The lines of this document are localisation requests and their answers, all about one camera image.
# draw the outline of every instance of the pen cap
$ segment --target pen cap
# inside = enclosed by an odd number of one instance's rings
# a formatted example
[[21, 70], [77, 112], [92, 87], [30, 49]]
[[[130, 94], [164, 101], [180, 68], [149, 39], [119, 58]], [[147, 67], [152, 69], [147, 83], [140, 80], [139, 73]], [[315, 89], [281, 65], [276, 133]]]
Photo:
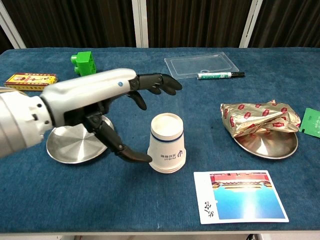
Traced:
[[243, 71], [231, 73], [231, 77], [244, 77], [244, 76], [245, 76], [245, 73]]

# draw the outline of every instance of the yellow box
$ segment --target yellow box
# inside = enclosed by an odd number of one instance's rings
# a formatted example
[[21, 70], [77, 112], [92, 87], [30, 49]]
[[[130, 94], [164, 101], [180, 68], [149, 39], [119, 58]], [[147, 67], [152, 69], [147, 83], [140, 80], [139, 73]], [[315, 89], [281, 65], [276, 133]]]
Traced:
[[42, 91], [45, 86], [57, 81], [56, 75], [50, 73], [16, 73], [4, 85], [20, 91]]

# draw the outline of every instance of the robotic finger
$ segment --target robotic finger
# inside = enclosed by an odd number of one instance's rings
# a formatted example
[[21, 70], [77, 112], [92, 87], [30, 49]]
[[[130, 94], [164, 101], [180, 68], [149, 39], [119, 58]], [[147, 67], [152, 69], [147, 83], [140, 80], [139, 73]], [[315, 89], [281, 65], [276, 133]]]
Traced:
[[132, 90], [148, 89], [151, 93], [160, 94], [162, 89], [169, 95], [176, 95], [176, 91], [182, 89], [182, 85], [168, 74], [153, 73], [140, 74], [135, 79], [129, 81]]
[[102, 120], [100, 112], [86, 116], [83, 125], [88, 132], [94, 132], [97, 139], [123, 160], [131, 163], [150, 163], [152, 161], [149, 155], [135, 152], [123, 144], [118, 134]]
[[152, 87], [152, 88], [148, 89], [148, 91], [149, 91], [150, 93], [152, 93], [152, 94], [155, 94], [155, 95], [159, 95], [159, 94], [161, 94], [160, 89], [159, 89], [159, 88], [157, 88], [156, 86], [154, 86], [154, 87]]
[[142, 98], [139, 92], [130, 91], [127, 93], [127, 96], [133, 99], [140, 109], [147, 110], [147, 105], [145, 103], [145, 100]]

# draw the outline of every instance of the marker pen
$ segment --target marker pen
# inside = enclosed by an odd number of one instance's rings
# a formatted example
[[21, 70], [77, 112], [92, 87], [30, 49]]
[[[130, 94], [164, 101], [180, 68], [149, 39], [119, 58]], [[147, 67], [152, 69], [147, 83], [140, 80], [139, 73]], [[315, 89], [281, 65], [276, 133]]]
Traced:
[[199, 80], [205, 79], [229, 79], [244, 77], [244, 72], [206, 72], [198, 73], [196, 78]]

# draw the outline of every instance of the paper cup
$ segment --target paper cup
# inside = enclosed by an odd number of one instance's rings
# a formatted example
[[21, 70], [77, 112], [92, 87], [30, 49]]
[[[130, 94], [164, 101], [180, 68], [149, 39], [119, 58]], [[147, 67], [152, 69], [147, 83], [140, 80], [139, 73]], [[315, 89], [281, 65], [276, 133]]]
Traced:
[[173, 113], [162, 113], [151, 122], [148, 155], [150, 166], [163, 174], [178, 171], [186, 162], [184, 123]]

